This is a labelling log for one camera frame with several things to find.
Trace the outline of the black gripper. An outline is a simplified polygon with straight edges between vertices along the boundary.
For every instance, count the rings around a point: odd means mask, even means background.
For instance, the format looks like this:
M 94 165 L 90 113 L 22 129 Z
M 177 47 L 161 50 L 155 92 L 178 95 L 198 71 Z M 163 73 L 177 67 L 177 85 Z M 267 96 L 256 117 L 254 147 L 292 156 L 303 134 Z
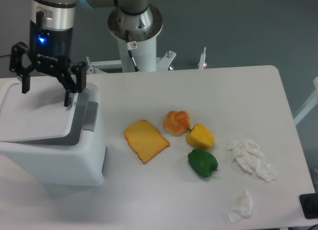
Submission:
M 71 104 L 71 93 L 81 93 L 86 88 L 86 62 L 78 62 L 70 67 L 70 52 L 73 29 L 51 29 L 44 26 L 44 11 L 36 12 L 35 21 L 30 22 L 30 36 L 28 46 L 18 42 L 11 48 L 9 70 L 21 78 L 22 93 L 30 90 L 31 65 L 24 67 L 23 55 L 28 53 L 35 69 L 50 76 L 54 76 L 65 88 L 64 106 Z

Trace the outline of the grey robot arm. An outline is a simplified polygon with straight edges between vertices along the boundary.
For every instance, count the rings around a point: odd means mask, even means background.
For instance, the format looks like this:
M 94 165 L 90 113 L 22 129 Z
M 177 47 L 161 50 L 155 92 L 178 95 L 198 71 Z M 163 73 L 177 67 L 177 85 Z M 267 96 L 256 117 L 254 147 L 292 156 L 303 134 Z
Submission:
M 34 70 L 53 76 L 62 84 L 64 106 L 71 103 L 72 93 L 86 87 L 86 63 L 70 60 L 73 26 L 78 0 L 31 0 L 29 44 L 12 46 L 9 70 L 22 82 L 22 93 L 30 90 L 30 74 Z M 85 5 L 118 7 L 125 15 L 136 18 L 149 9 L 148 0 L 80 0 Z

